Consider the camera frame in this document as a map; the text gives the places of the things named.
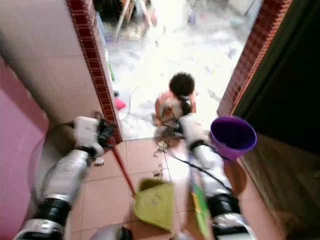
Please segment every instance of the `black cable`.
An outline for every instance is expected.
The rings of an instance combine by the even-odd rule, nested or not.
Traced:
[[[35,189],[35,186],[33,184],[33,179],[31,178],[31,169],[34,168],[34,161],[35,161],[35,154],[36,154],[36,149],[43,146],[46,142],[46,140],[48,139],[48,137],[50,135],[52,135],[56,130],[60,129],[61,127],[65,127],[65,126],[69,126],[69,127],[74,127],[74,123],[73,121],[71,122],[65,122],[65,123],[61,123],[61,124],[58,124],[56,126],[54,126],[53,128],[51,128],[43,138],[41,138],[37,144],[34,146],[33,150],[32,150],[32,154],[31,154],[31,157],[30,157],[30,161],[28,163],[28,188],[30,189],[31,191],[31,197],[33,199],[33,201],[35,202],[36,205],[38,205],[40,203],[40,197],[37,196],[37,192],[36,192],[36,189]],[[46,179],[46,177],[48,176],[48,174],[51,172],[51,170],[55,167],[56,165],[53,165],[52,168],[50,168],[48,170],[48,172],[44,175],[44,179]]]
[[[228,186],[226,186],[221,180],[219,180],[218,178],[216,178],[215,176],[213,176],[211,173],[207,172],[206,170],[204,170],[203,168],[199,167],[199,166],[196,166],[188,161],[184,161],[180,158],[178,158],[177,156],[175,156],[171,151],[167,150],[166,151],[171,157],[179,160],[180,162],[183,162],[185,164],[188,164],[190,167],[192,168],[195,168],[195,169],[198,169],[200,172],[203,172],[205,174],[207,174],[208,176],[210,176],[211,178],[213,178],[214,180],[216,180],[218,183],[220,183],[224,188],[226,188],[227,190],[229,190],[231,193],[232,193],[232,189]]]

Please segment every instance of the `green dustpan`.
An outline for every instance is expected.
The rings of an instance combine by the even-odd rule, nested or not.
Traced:
[[[140,220],[172,231],[174,210],[174,185],[152,178],[140,182],[135,195],[133,212]]]

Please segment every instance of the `pink wall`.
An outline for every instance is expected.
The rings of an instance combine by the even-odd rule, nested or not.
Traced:
[[[0,239],[11,240],[27,212],[29,168],[33,179],[48,119],[2,58],[0,86]]]

